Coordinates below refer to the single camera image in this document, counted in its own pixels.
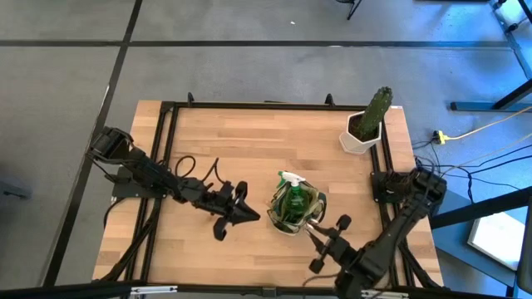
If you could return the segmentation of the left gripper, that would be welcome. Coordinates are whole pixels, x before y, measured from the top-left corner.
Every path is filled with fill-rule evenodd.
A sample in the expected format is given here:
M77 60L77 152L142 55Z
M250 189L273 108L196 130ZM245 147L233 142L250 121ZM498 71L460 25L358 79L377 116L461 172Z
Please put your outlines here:
M254 222L260 220L260 214L250 208L245 198L248 193L248 184L244 181L238 182L234 187L230 182L223 183L220 191L205 191L192 205L200 208L212 215L219 215L213 226L214 238L223 241L228 224L237 225L241 223Z

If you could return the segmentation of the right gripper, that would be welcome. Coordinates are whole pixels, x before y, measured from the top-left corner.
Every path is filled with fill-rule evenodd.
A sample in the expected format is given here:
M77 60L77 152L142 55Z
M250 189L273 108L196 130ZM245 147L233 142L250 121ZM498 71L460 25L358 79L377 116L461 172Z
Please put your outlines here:
M310 262L309 269L311 272L319 274L322 271L326 256L330 256L343 271L352 267L357 256L357 250L352 248L345 238L341 237L341 233L348 229L351 222L352 219L346 214L342 215L336 226L332 228L323 228L314 219L308 222L306 234L310 237L318 253L318 257Z

